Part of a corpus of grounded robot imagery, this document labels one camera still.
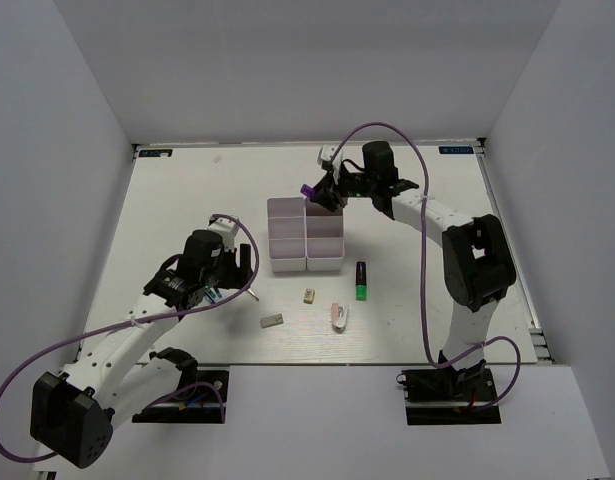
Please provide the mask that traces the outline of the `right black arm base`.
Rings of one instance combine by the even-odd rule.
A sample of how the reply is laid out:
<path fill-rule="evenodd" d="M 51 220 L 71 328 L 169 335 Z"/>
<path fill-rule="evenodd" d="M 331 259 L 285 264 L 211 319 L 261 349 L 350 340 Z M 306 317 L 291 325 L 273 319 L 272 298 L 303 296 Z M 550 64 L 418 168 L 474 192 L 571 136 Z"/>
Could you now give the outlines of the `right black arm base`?
<path fill-rule="evenodd" d="M 498 425 L 499 407 L 493 374 L 481 363 L 475 372 L 446 369 L 408 369 L 396 377 L 404 393 L 408 426 Z"/>

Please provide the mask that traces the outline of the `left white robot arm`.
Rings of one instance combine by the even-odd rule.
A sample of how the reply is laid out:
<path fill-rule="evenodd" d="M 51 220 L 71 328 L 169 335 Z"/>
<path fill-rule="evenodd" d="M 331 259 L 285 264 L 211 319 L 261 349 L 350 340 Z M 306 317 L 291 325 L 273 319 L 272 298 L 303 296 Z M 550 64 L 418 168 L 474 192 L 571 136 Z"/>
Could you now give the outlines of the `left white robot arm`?
<path fill-rule="evenodd" d="M 225 290 L 251 283 L 251 247 L 235 242 L 230 218 L 210 220 L 187 238 L 183 251 L 163 262 L 129 311 L 128 327 L 108 333 L 63 373 L 34 384 L 31 436 L 78 468 L 92 465 L 114 430 L 157 399 L 186 399 L 198 387 L 198 363 L 189 353 L 155 342 L 187 311 L 223 302 Z"/>

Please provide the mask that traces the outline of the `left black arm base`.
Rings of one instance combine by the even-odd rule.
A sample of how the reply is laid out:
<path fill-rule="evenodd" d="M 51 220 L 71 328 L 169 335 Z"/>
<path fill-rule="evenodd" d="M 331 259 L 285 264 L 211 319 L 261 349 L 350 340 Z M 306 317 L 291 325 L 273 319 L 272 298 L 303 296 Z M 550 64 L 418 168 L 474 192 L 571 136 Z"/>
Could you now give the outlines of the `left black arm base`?
<path fill-rule="evenodd" d="M 168 347 L 150 352 L 149 360 L 165 360 L 178 373 L 175 391 L 182 392 L 135 414 L 134 424 L 224 424 L 230 372 L 201 366 L 189 353 Z"/>

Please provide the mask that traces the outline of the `green highlighter marker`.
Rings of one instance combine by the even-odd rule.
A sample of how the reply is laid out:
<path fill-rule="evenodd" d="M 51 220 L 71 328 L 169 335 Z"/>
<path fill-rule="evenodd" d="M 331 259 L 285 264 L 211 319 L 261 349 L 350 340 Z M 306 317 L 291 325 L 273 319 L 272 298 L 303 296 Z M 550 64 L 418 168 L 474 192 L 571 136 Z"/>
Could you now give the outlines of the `green highlighter marker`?
<path fill-rule="evenodd" d="M 367 264 L 364 261 L 358 261 L 355 271 L 355 298 L 357 301 L 366 301 L 367 297 Z"/>

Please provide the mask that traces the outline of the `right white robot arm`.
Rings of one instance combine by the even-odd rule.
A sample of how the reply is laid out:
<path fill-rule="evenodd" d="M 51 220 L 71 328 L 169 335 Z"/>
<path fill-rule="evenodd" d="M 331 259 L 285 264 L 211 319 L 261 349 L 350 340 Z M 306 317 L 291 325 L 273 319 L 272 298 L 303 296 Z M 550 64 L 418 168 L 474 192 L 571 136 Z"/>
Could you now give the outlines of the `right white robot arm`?
<path fill-rule="evenodd" d="M 362 165 L 356 165 L 335 147 L 322 147 L 318 164 L 324 175 L 303 192 L 331 212 L 342 210 L 352 198 L 368 198 L 377 211 L 441 248 L 453 310 L 448 337 L 431 363 L 442 369 L 440 390 L 450 398 L 462 398 L 484 368 L 491 319 L 517 278 L 502 224 L 492 214 L 473 217 L 447 207 L 415 182 L 401 178 L 386 141 L 365 144 L 362 155 Z"/>

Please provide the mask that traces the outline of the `black handled scissors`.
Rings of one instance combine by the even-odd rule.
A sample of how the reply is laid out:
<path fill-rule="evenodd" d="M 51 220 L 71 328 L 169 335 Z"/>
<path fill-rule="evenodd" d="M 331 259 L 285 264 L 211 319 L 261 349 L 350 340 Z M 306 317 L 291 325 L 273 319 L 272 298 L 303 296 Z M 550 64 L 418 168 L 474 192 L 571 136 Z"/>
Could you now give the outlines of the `black handled scissors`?
<path fill-rule="evenodd" d="M 254 290 L 250 287 L 246 290 L 246 293 L 253 298 L 256 302 L 260 302 L 259 296 L 254 292 Z"/>

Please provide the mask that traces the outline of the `pink white stapler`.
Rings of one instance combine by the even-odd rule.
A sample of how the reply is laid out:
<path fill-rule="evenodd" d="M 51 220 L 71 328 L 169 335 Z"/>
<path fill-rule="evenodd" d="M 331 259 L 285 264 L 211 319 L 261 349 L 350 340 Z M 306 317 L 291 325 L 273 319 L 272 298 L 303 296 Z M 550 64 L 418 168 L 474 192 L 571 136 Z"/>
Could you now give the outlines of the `pink white stapler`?
<path fill-rule="evenodd" d="M 349 306 L 333 303 L 331 305 L 330 320 L 336 333 L 343 333 L 348 322 Z"/>

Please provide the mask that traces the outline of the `purple highlighter marker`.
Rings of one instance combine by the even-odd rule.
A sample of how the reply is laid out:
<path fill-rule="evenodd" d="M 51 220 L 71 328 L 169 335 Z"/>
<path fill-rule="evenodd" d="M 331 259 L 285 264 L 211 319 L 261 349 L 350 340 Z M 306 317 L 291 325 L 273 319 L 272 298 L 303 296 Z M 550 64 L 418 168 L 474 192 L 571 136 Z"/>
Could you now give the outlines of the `purple highlighter marker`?
<path fill-rule="evenodd" d="M 317 197 L 318 191 L 315 187 L 303 184 L 300 188 L 300 193 L 310 202 L 314 202 Z"/>

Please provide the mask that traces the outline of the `blue pen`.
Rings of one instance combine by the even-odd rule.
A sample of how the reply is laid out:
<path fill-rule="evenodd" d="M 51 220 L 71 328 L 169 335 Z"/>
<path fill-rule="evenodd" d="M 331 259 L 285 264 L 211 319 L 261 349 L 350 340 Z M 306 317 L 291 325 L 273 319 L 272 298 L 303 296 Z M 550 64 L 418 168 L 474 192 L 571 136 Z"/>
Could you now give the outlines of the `blue pen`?
<path fill-rule="evenodd" d="M 208 288 L 205 291 L 205 298 L 211 304 L 215 304 L 222 299 L 222 294 L 218 289 Z"/>

